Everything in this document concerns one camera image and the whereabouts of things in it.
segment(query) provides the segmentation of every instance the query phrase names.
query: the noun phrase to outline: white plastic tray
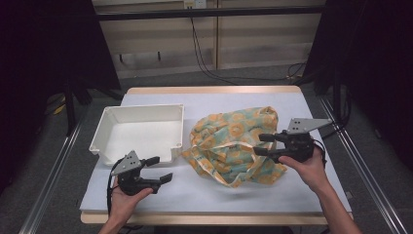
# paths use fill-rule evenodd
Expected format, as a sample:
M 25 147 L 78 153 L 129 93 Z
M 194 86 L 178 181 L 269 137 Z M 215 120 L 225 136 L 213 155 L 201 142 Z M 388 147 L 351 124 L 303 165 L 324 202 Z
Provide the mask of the white plastic tray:
M 183 104 L 106 107 L 89 150 L 109 166 L 132 150 L 170 163 L 182 152 L 183 113 Z

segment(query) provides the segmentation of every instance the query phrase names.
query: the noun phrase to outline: black cable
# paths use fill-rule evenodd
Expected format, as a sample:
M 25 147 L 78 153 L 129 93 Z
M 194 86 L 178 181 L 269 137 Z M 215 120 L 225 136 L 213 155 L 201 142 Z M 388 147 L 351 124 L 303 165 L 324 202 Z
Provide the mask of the black cable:
M 305 61 L 305 62 L 298 62 L 298 63 L 292 64 L 292 65 L 288 68 L 288 70 L 287 70 L 287 78 L 292 78 L 293 76 L 295 76 L 295 75 L 298 73 L 298 71 L 300 71 L 301 68 L 303 68 L 303 66 L 304 66 L 305 64 L 307 64 L 306 61 Z M 297 69 L 293 74 L 291 74 L 291 68 L 294 67 L 294 66 L 296 66 L 296 65 L 300 65 L 300 66 L 298 67 L 298 69 Z
M 321 141 L 314 139 L 314 147 L 317 147 L 321 150 L 321 160 L 322 160 L 322 164 L 325 167 L 325 164 L 327 163 L 327 160 L 325 159 L 325 147 L 324 147 L 324 145 L 321 143 Z
M 112 170 L 110 170 L 109 173 L 109 179 L 107 181 L 107 188 L 106 188 L 106 202 L 107 202 L 107 215 L 110 216 L 110 211 L 112 210 L 112 192 L 113 189 L 117 188 L 116 187 L 111 187 L 112 186 L 112 172 L 113 170 L 115 170 L 116 166 L 118 166 L 118 164 L 120 164 L 122 162 L 122 160 L 124 160 L 123 158 L 118 160 L 118 162 L 115 163 L 115 165 L 113 165 Z
M 320 66 L 319 69 L 315 70 L 313 73 L 310 73 L 310 74 L 307 74 L 307 75 L 303 76 L 301 79 L 299 79 L 299 80 L 295 81 L 294 83 L 292 83 L 292 85 L 301 86 L 301 85 L 310 83 L 314 79 L 319 77 L 319 74 L 322 73 L 323 71 L 325 71 L 326 68 L 328 68 L 328 64 Z
M 132 231 L 139 230 L 139 229 L 142 228 L 142 227 L 143 227 L 142 225 L 123 226 L 122 229 L 127 229 L 128 231 L 125 232 L 125 234 L 129 234 L 129 233 L 131 233 Z
M 327 139 L 327 138 L 335 135 L 336 133 L 342 131 L 347 126 L 347 124 L 349 123 L 350 115 L 352 114 L 352 95 L 351 95 L 350 90 L 348 88 L 346 88 L 346 100 L 344 102 L 344 107 L 345 107 L 345 111 L 344 111 L 345 116 L 342 117 L 342 123 L 333 122 L 333 124 L 340 125 L 339 128 L 337 130 L 323 136 L 322 139 Z
M 227 82 L 227 83 L 230 83 L 230 84 L 233 84 L 233 85 L 238 85 L 238 84 L 233 83 L 231 81 L 228 81 L 226 79 L 266 80 L 266 81 L 280 81 L 280 80 L 286 80 L 287 79 L 287 78 L 279 78 L 279 79 L 253 78 L 253 77 L 239 77 L 239 76 L 223 77 L 223 76 L 219 76 L 219 75 L 216 75 L 216 74 L 212 73 L 209 69 L 207 69 L 207 66 L 205 65 L 204 58 L 203 58 L 203 55 L 202 55 L 202 52 L 201 52 L 200 42 L 198 40 L 197 31 L 195 29 L 194 21 L 193 21 L 192 18 L 191 18 L 191 23 L 192 23 L 192 37 L 193 37 L 193 40 L 194 40 L 194 48 L 195 48 L 195 55 L 197 57 L 197 63 L 198 63 L 199 68 L 202 70 L 202 72 L 206 76 L 208 76 L 209 78 L 224 81 L 224 82 Z M 200 64 L 200 61 L 199 61 L 199 58 L 198 58 L 198 53 L 200 54 L 201 62 L 203 64 L 204 68 L 201 67 L 201 64 Z

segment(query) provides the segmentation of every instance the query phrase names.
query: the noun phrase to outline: crumpled cloth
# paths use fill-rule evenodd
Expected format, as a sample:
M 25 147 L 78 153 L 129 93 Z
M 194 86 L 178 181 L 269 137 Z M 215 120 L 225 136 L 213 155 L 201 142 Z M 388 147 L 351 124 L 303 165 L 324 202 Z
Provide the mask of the crumpled cloth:
M 274 134 L 279 122 L 271 107 L 254 107 L 228 113 L 210 114 L 198 121 L 190 134 L 192 147 L 182 156 L 200 175 L 210 175 L 228 187 L 244 181 L 273 184 L 286 167 L 252 147 L 272 146 L 259 140 L 260 134 Z

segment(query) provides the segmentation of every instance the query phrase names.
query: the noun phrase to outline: wooden table edge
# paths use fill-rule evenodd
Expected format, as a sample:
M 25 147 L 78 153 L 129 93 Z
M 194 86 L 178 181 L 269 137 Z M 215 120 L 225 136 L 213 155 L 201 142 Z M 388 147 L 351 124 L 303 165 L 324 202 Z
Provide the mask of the wooden table edge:
M 196 87 L 136 87 L 128 89 L 127 95 L 155 94 L 256 94 L 256 93 L 302 93 L 297 86 L 196 86 Z
M 106 222 L 106 213 L 82 211 L 81 220 L 87 224 Z M 307 214 L 133 214 L 128 223 L 136 225 L 326 225 L 323 213 Z

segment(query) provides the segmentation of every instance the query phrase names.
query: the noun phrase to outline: white table surface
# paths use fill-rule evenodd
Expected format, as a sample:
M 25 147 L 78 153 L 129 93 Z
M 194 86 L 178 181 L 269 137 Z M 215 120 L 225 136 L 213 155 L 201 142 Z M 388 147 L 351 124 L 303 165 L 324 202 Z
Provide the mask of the white table surface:
M 273 94 L 162 94 L 125 95 L 122 106 L 148 104 L 177 104 L 185 107 L 183 148 L 189 148 L 189 133 L 195 123 L 211 113 L 229 112 L 258 106 L 273 106 L 279 114 L 278 131 L 284 130 L 291 118 L 312 118 L 301 93 Z M 322 142 L 319 131 L 311 132 Z M 326 153 L 327 176 L 336 189 L 344 207 L 351 207 Z M 106 213 L 106 186 L 110 167 L 97 162 L 80 209 L 83 212 Z M 158 194 L 142 200 L 138 214 L 312 214 L 321 213 L 319 199 L 292 169 L 273 185 L 245 182 L 238 188 L 228 188 L 211 177 L 199 176 L 178 158 L 170 165 L 142 170 L 144 178 L 159 178 L 173 173 L 172 181 L 162 185 Z

